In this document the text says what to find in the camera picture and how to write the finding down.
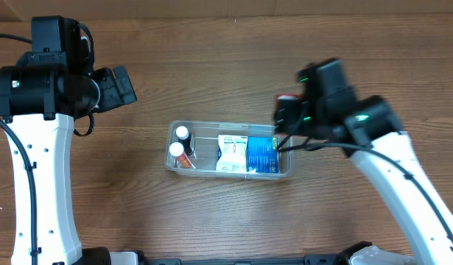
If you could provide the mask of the red packet box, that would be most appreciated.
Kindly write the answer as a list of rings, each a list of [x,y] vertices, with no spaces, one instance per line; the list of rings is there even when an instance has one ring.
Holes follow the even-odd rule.
[[[280,93],[276,96],[277,100],[297,100],[300,101],[302,96],[296,93]]]

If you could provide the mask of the blue packet box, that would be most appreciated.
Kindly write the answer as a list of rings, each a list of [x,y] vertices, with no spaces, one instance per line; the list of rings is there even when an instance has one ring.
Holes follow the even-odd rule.
[[[276,137],[249,137],[247,142],[247,171],[252,173],[279,173],[277,146]]]

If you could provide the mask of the white packet box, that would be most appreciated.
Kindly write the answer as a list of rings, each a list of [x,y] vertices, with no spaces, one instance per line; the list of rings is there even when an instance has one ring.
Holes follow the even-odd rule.
[[[220,172],[247,171],[247,136],[218,135],[216,170]]]

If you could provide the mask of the dark bottle white cap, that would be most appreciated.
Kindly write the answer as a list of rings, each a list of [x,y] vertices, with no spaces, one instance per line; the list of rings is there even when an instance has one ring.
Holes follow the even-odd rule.
[[[193,135],[189,129],[185,126],[179,126],[175,130],[175,135],[178,138],[178,141],[183,145],[184,151],[187,155],[192,155],[194,153],[194,142]]]

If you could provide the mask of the orange bottle white cap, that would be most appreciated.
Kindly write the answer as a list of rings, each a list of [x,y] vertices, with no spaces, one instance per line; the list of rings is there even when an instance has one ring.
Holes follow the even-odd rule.
[[[169,153],[173,156],[183,168],[188,169],[192,167],[192,162],[187,156],[185,149],[180,142],[174,142],[169,146]]]

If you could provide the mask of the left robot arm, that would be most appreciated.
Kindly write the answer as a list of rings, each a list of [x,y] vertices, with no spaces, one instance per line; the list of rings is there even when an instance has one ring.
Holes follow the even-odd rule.
[[[94,68],[87,26],[35,17],[32,48],[0,69],[0,128],[12,153],[13,264],[139,264],[136,251],[83,248],[74,221],[70,154],[76,120],[137,100],[127,70]]]

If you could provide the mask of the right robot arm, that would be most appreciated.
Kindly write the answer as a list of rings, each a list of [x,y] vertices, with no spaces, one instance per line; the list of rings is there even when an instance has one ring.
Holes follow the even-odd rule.
[[[381,96],[358,99],[341,60],[310,63],[297,73],[301,94],[275,98],[275,133],[303,136],[279,152],[339,148],[368,178],[407,237],[413,255],[364,246],[347,264],[453,264],[453,214],[419,163],[412,141]]]

